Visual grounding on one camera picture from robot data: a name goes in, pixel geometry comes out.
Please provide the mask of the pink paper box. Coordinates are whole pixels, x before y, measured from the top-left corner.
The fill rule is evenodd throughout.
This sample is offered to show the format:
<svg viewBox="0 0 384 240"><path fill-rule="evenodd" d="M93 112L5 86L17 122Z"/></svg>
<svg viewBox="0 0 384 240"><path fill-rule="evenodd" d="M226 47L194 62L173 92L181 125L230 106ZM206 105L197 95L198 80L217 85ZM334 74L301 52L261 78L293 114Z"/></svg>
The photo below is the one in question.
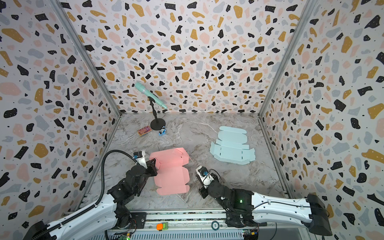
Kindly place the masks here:
<svg viewBox="0 0 384 240"><path fill-rule="evenodd" d="M156 160L157 175L154 177L157 193L161 196L184 194L190 190L189 155L184 148L174 148L151 153Z"/></svg>

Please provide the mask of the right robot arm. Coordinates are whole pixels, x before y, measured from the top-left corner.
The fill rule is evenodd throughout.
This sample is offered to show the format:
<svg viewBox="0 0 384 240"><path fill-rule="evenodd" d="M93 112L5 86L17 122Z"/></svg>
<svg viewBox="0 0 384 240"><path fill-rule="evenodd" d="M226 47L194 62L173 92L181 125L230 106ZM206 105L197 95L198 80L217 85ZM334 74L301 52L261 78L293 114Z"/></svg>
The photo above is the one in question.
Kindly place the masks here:
<svg viewBox="0 0 384 240"><path fill-rule="evenodd" d="M276 198L243 189L230 189L217 179L201 180L202 198L211 197L226 211L229 227L285 223L306 227L314 235L332 236L329 212L316 195L301 199Z"/></svg>

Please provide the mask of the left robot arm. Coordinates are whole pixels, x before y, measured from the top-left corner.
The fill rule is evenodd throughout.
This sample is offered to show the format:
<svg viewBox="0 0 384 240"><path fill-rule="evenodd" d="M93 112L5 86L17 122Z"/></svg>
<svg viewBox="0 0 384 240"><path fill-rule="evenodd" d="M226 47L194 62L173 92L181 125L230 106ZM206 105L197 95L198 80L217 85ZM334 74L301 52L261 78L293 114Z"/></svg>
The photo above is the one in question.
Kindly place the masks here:
<svg viewBox="0 0 384 240"><path fill-rule="evenodd" d="M82 240L112 228L133 224L134 218L126 205L141 194L148 178L157 175L156 159L146 162L147 167L135 165L126 177L94 203L58 221L32 225L25 240Z"/></svg>

